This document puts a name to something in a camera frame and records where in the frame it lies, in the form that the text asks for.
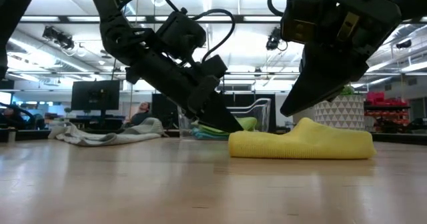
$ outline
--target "crumpled towel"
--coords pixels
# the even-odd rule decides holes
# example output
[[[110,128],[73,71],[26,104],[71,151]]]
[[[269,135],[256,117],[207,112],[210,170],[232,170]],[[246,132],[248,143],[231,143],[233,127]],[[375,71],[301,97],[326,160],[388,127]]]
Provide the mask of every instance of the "crumpled towel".
[[[141,125],[130,127],[120,134],[90,134],[84,131],[80,131],[72,123],[66,123],[66,125],[66,127],[52,128],[49,134],[49,139],[58,139],[70,144],[84,147],[100,147],[150,140],[159,138],[164,134],[161,121],[152,117],[144,120]]]
[[[337,129],[303,118],[289,133],[238,131],[228,140],[231,157],[368,159],[376,154],[366,131]]]

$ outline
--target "wooden table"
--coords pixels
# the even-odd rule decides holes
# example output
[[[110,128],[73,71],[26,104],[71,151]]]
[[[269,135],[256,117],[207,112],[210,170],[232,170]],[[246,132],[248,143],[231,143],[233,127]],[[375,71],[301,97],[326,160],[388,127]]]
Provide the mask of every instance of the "wooden table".
[[[0,147],[0,223],[427,222],[427,148],[373,160],[230,159],[226,142]]]

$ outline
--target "plastic bin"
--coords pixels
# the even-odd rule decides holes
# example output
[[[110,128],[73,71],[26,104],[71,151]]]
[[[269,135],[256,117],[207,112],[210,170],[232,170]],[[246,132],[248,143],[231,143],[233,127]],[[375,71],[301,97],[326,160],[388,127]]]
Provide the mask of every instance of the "plastic bin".
[[[256,100],[252,105],[248,107],[227,107],[230,112],[236,118],[242,117],[254,117],[256,119],[256,125],[253,131],[267,132],[270,123],[270,106],[272,100],[268,98],[261,98]],[[181,108],[178,107],[178,119],[179,119],[179,136],[183,139],[228,139],[227,133],[221,133],[221,135],[215,135],[215,137],[206,137],[198,135],[198,123],[189,120],[182,113]]]

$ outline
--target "patterned box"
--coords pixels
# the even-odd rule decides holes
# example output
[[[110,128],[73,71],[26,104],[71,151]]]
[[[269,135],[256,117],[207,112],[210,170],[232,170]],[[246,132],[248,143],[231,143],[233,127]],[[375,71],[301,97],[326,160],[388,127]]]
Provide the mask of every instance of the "patterned box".
[[[359,95],[337,96],[314,106],[314,121],[330,127],[364,131],[364,100]]]

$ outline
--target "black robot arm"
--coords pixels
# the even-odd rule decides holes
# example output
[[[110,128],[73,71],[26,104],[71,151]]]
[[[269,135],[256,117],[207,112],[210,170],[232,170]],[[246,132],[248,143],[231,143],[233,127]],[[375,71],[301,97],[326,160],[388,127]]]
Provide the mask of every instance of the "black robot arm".
[[[101,19],[99,28],[105,50],[129,66],[126,80],[135,84],[144,79],[181,107],[190,119],[227,132],[242,130],[215,91],[227,70],[221,57],[215,55],[206,60],[206,55],[201,63],[191,57],[206,42],[204,29],[195,20],[219,11],[233,19],[231,13],[211,10],[190,19],[184,8],[179,10],[166,0],[173,11],[154,32],[128,23],[122,9],[132,0],[93,1]],[[178,64],[171,57],[183,61]]]
[[[427,14],[427,0],[286,0],[284,41],[304,44],[301,74],[280,111],[292,115],[333,100],[368,70],[368,58],[407,19]]]

